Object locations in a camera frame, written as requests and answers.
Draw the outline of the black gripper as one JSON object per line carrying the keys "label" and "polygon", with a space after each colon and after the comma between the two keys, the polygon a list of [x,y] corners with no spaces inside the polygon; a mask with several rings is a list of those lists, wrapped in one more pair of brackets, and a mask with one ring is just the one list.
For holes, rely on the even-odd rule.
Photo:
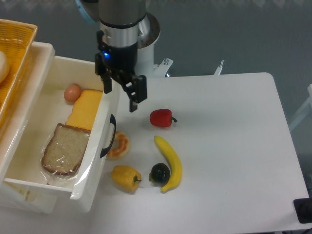
{"label": "black gripper", "polygon": [[116,81],[129,98],[129,112],[137,110],[139,103],[147,99],[147,78],[137,76],[134,67],[137,61],[137,43],[127,47],[113,47],[103,41],[102,30],[97,31],[99,53],[95,55],[95,73],[100,76],[104,93],[112,91]]}

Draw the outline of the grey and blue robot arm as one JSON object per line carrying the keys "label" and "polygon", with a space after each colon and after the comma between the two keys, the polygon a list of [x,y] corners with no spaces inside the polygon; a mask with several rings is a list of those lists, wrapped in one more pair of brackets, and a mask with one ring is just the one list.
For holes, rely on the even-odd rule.
{"label": "grey and blue robot arm", "polygon": [[143,0],[77,0],[81,15],[100,23],[96,33],[95,73],[101,77],[104,92],[112,91],[112,81],[119,83],[129,98],[129,111],[147,98],[147,81],[135,73],[139,23],[145,18]]}

